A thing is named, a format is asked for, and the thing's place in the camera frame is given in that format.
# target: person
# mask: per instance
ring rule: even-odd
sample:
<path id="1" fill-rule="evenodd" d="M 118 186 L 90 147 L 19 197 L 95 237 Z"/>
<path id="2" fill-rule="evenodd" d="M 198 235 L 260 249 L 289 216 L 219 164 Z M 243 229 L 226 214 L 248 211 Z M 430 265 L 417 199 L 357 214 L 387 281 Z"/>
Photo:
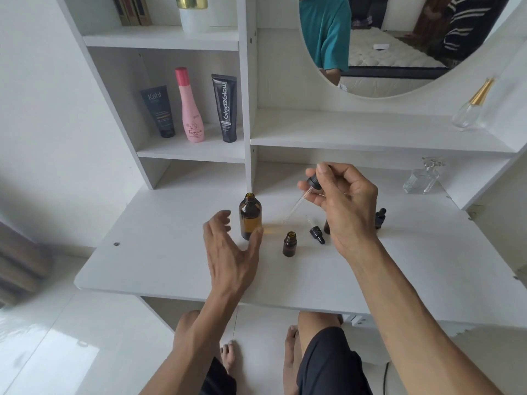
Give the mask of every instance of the person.
<path id="1" fill-rule="evenodd" d="M 335 86 L 349 69 L 352 12 L 348 0 L 300 0 L 300 25 L 309 55 Z"/>
<path id="2" fill-rule="evenodd" d="M 307 169 L 310 177 L 315 169 Z M 377 238 L 374 228 L 377 187 L 354 166 L 319 163 L 324 193 L 306 199 L 326 212 L 333 245 L 355 274 L 393 364 L 409 394 L 502 394 L 460 351 L 431 316 L 412 285 Z M 298 183 L 306 191 L 306 181 Z M 229 211 L 203 225 L 212 289 L 201 312 L 181 318 L 173 351 L 142 395 L 234 395 L 228 375 L 233 349 L 218 343 L 243 293 L 254 279 L 262 229 L 241 251 L 228 234 Z M 340 328 L 337 314 L 300 312 L 298 326 L 285 341 L 284 394 L 371 394 Z"/>
<path id="3" fill-rule="evenodd" d="M 439 60 L 447 59 L 449 66 L 455 66 L 464 60 L 476 48 L 476 45 L 470 44 L 471 32 L 496 4 L 497 0 L 452 0 L 440 12 L 434 12 L 430 6 L 426 6 L 423 13 L 428 19 L 450 19 L 444 38 L 438 44 L 432 45 L 428 54 Z"/>

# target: teal t-shirt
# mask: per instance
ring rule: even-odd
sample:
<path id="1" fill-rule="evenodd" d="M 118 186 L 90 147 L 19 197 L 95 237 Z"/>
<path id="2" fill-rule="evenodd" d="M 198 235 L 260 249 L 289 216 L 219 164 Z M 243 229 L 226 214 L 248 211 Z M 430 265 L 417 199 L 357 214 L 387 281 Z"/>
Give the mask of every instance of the teal t-shirt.
<path id="1" fill-rule="evenodd" d="M 349 68 L 352 12 L 348 0 L 300 0 L 300 23 L 307 49 L 322 69 Z"/>

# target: pink bottle with red cap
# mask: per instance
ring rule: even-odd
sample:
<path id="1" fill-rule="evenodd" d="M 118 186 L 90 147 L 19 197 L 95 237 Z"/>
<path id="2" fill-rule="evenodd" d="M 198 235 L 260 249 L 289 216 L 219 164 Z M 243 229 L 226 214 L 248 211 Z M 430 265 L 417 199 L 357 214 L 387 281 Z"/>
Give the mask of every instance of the pink bottle with red cap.
<path id="1" fill-rule="evenodd" d="M 205 140 L 205 132 L 203 131 L 201 115 L 192 95 L 187 68 L 176 68 L 175 78 L 178 80 L 179 92 L 181 93 L 183 128 L 190 142 L 199 143 Z"/>

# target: shelf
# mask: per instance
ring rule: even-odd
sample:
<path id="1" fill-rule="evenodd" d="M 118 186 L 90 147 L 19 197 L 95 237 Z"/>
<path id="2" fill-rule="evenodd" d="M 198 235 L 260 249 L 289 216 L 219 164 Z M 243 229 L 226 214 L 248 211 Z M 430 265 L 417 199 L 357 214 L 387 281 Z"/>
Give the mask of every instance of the shelf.
<path id="1" fill-rule="evenodd" d="M 255 192 L 265 235 L 247 304 L 367 314 L 359 285 L 331 240 L 319 245 L 305 215 L 318 225 L 324 213 L 305 202 L 280 224 L 298 199 L 303 165 L 260 163 Z M 527 290 L 478 227 L 437 185 L 408 195 L 409 172 L 361 169 L 379 187 L 387 209 L 379 238 L 440 321 L 527 328 Z M 232 238 L 242 247 L 237 216 L 245 194 L 244 166 L 176 162 L 158 190 L 141 190 L 75 279 L 80 288 L 148 297 L 203 301 L 210 291 L 202 224 L 221 209 L 233 211 Z M 287 231 L 298 234 L 293 258 L 282 255 Z"/>
<path id="2" fill-rule="evenodd" d="M 181 26 L 122 26 L 83 36 L 88 47 L 163 48 L 177 50 L 238 51 L 238 28 L 213 27 L 188 35 Z"/>
<path id="3" fill-rule="evenodd" d="M 485 130 L 458 131 L 447 116 L 259 109 L 252 145 L 512 155 Z"/>
<path id="4" fill-rule="evenodd" d="M 188 141 L 182 130 L 176 131 L 175 136 L 170 139 L 155 134 L 137 151 L 137 155 L 147 158 L 245 163 L 242 126 L 237 127 L 237 140 L 234 143 L 223 141 L 219 124 L 205 123 L 204 126 L 205 140 L 201 143 Z"/>

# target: gold perfume cap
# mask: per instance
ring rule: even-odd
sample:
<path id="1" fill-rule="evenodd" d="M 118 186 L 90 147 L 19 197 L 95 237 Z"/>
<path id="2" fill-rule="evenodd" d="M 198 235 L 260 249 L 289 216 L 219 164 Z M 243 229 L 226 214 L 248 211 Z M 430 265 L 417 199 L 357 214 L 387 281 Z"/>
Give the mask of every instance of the gold perfume cap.
<path id="1" fill-rule="evenodd" d="M 476 94 L 474 94 L 474 97 L 471 98 L 470 104 L 471 105 L 478 105 L 482 106 L 485 102 L 485 98 L 487 98 L 487 94 L 489 93 L 492 85 L 496 81 L 495 77 L 491 77 L 485 81 L 485 84 L 481 86 L 481 88 L 478 90 Z"/>
<path id="2" fill-rule="evenodd" d="M 207 0 L 176 0 L 178 7 L 181 9 L 207 9 L 209 3 Z"/>

